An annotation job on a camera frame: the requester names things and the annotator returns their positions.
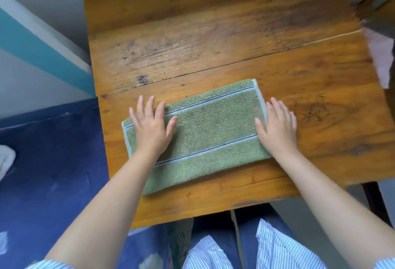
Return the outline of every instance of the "folded towel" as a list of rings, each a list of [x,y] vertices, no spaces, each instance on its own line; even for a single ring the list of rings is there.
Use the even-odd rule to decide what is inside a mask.
[[[244,80],[169,104],[165,124],[177,116],[169,147],[159,157],[143,195],[192,179],[269,158],[259,143],[254,117],[266,122],[256,80]],[[129,156],[136,151],[131,120],[122,122]]]

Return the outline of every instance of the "blue baseboard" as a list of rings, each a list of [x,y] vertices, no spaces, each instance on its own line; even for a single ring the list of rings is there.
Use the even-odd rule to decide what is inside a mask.
[[[41,110],[36,110],[36,111],[0,119],[0,129],[9,128],[12,126],[18,126],[20,124],[26,124],[32,121],[42,121],[44,119],[61,116],[66,113],[69,114],[78,113],[88,109],[96,108],[98,106],[99,106],[99,102],[97,97],[80,102],[53,106]]]

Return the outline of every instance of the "wooden furniture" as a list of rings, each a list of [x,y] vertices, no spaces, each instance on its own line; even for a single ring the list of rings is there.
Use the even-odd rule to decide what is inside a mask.
[[[172,103],[251,78],[296,113],[300,150],[341,186],[395,176],[394,124],[348,0],[85,0],[85,11],[110,176],[140,94]],[[132,227],[292,195],[269,159],[142,197]]]

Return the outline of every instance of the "person's left hand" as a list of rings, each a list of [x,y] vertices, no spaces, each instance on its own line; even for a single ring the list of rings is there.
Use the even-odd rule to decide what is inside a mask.
[[[154,116],[155,97],[148,100],[143,110],[143,96],[139,97],[137,113],[129,108],[130,119],[136,132],[137,151],[154,154],[157,159],[169,145],[177,123],[177,117],[172,117],[165,128],[164,116],[166,102],[160,102]]]

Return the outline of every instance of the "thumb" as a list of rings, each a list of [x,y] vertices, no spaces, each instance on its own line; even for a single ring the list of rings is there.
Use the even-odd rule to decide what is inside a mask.
[[[254,118],[255,121],[255,131],[258,134],[259,141],[262,143],[264,137],[266,136],[266,131],[264,125],[259,118]]]
[[[177,116],[172,117],[171,120],[169,121],[169,123],[167,124],[166,137],[169,139],[171,139],[173,137],[175,127],[177,125],[177,119],[178,119]]]

